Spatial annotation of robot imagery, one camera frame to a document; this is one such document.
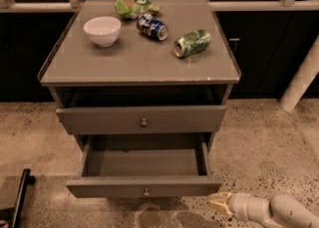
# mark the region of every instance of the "blue can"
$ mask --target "blue can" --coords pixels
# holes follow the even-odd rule
[[[137,22],[138,29],[150,38],[163,41],[168,35],[168,27],[151,14],[144,14]]]

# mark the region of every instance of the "white pole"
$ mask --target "white pole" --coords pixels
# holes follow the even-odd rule
[[[288,89],[279,101],[280,106],[287,112],[295,109],[299,100],[319,73],[319,37],[312,45],[307,57],[292,79]]]

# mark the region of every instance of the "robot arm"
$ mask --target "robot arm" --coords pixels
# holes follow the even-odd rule
[[[274,195],[268,199],[248,193],[221,192],[208,196],[208,204],[238,221],[256,222],[266,228],[317,228],[319,218],[291,196]]]

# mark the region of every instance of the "can lid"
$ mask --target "can lid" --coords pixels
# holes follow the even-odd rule
[[[175,54],[176,54],[178,57],[182,57],[182,56],[183,56],[184,49],[183,49],[183,46],[182,46],[182,44],[180,43],[180,41],[175,41],[175,42],[173,43],[173,50],[175,51]]]
[[[158,32],[158,38],[160,41],[163,41],[164,39],[166,39],[168,35],[168,27],[166,25],[162,25],[159,28],[159,32]]]

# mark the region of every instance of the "green can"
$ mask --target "green can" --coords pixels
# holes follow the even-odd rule
[[[173,49],[178,57],[188,57],[192,54],[204,51],[210,45],[210,34],[199,29],[179,37],[173,43]]]

